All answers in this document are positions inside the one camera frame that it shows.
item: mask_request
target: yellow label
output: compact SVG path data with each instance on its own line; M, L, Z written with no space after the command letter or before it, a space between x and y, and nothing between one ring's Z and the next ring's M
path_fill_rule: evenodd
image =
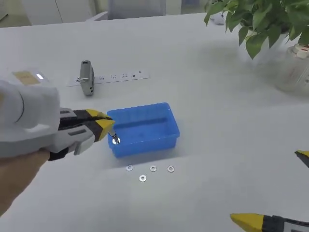
M13 75L26 86L40 83L29 71L13 72Z

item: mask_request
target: white desk surface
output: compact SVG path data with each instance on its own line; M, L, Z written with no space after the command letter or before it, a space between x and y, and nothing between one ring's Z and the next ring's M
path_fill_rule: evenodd
M206 28L203 17L0 30L1 73L39 67L72 109L168 102L181 131L170 151L117 160L105 138L47 163L0 219L0 231L239 232L230 213L309 218L309 169L294 154L309 149L308 100L239 62L237 33ZM151 78L96 85L85 98L65 86L83 59L97 73L143 68Z

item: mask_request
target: led light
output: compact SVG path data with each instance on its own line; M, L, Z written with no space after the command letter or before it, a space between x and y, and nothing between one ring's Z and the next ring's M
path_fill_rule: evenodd
M40 78L41 80L44 79L41 74L37 74L37 77Z

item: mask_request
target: electrical outlet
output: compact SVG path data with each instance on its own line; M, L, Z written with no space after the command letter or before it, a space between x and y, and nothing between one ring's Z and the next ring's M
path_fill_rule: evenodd
M139 80L139 79L148 79L149 74L146 71L138 70L135 72L123 72L120 74L109 74L109 75L100 75L95 76L94 84L101 83L110 83L110 82L118 82L118 81L131 81L131 80ZM70 79L67 86L80 86L79 78Z

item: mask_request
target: floor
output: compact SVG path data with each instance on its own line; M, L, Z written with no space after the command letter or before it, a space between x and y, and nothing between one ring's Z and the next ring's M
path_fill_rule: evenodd
M4 0L8 15L0 20L0 28L29 26L31 23L27 18L21 0ZM193 14L204 12L203 4L188 5L182 8L182 14Z

